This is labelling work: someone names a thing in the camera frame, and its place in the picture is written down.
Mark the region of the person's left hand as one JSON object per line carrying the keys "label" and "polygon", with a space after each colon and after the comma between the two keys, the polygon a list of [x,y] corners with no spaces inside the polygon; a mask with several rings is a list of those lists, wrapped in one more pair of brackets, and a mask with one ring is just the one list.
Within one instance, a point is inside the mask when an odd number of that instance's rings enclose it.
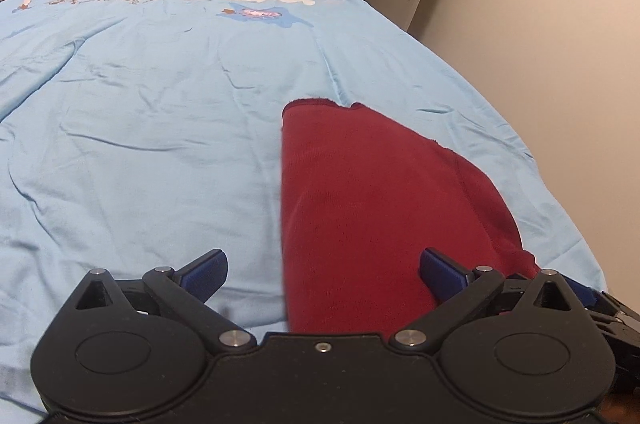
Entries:
{"label": "person's left hand", "polygon": [[610,395],[600,405],[600,415],[610,423],[640,424],[638,394]]}

